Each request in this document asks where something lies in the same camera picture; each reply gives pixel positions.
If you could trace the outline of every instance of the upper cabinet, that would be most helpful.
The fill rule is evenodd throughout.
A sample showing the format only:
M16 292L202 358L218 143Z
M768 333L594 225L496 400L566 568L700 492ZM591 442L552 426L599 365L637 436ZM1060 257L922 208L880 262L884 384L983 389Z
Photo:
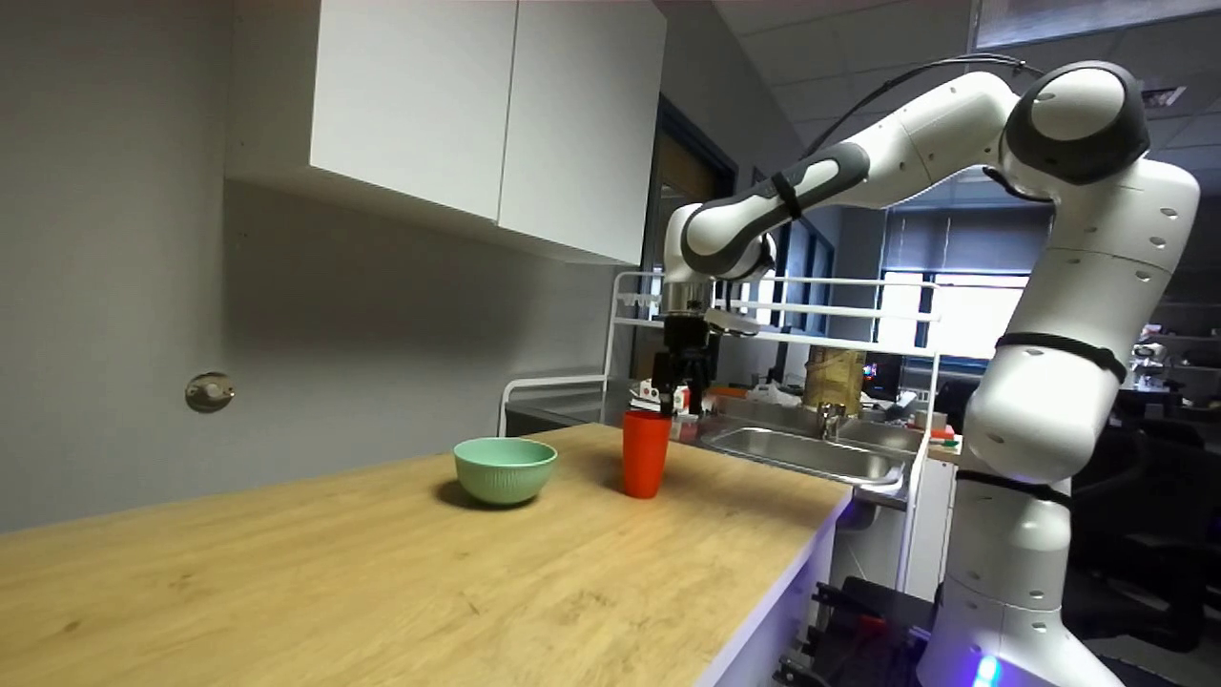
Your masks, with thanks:
M228 175L637 262L651 0L240 0Z

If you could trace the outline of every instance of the wooden countertop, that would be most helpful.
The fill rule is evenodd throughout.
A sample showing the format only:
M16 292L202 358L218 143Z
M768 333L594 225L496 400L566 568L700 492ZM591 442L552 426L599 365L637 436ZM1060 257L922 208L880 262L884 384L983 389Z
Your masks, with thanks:
M478 506L446 455L0 536L0 682L693 682L847 489L618 432Z

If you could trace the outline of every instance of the blue light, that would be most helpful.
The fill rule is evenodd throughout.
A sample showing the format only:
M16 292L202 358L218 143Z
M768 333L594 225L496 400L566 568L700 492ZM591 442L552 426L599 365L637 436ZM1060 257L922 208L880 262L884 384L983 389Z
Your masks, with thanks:
M995 682L999 682L999 661L995 657L979 657L976 678L967 687L995 687Z

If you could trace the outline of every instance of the cable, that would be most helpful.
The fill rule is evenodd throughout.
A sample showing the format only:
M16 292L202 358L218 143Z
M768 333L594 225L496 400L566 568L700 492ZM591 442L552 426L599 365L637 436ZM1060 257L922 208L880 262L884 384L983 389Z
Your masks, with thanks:
M894 92L896 84L905 78L915 78L919 73L933 73L933 68L1009 68L1009 73L1025 73L1025 75L1040 75L1040 68L1032 68L1029 61L1022 58L1006 58L1006 53L990 53L990 58L973 58L973 53L962 53L962 58L937 58L937 61L925 61L925 64L915 64L894 78L880 78L873 92L867 92L854 105L847 105L822 134L814 137L814 143L805 143L805 157L814 157L816 147L826 143L826 137L847 122L854 117L862 105L870 105L873 99L880 99L884 92Z

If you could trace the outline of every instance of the green bowl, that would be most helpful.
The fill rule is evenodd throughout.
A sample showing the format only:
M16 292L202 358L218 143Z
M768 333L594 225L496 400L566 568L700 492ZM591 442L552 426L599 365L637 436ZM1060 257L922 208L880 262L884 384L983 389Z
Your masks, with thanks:
M532 439L466 439L454 447L457 484L482 505L526 505L557 465L557 451Z

